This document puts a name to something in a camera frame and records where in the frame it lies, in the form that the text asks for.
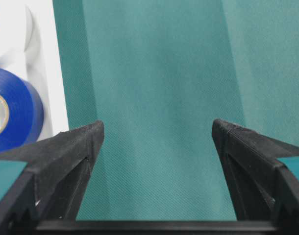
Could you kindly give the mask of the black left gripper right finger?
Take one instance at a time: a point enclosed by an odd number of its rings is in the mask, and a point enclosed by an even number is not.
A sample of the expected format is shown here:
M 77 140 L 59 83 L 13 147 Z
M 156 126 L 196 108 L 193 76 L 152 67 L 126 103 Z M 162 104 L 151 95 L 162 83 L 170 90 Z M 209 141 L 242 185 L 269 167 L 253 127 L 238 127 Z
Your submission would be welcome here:
M 299 178 L 283 162 L 296 161 L 299 147 L 222 119 L 213 121 L 212 138 L 237 220 L 299 235 Z

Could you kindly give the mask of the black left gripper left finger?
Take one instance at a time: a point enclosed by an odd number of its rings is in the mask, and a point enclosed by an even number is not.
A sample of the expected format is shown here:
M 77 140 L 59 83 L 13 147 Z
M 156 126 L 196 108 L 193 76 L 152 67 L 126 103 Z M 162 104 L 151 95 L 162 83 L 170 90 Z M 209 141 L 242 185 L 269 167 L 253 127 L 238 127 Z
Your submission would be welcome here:
M 0 153 L 0 235 L 13 225 L 75 220 L 104 140 L 104 124 Z

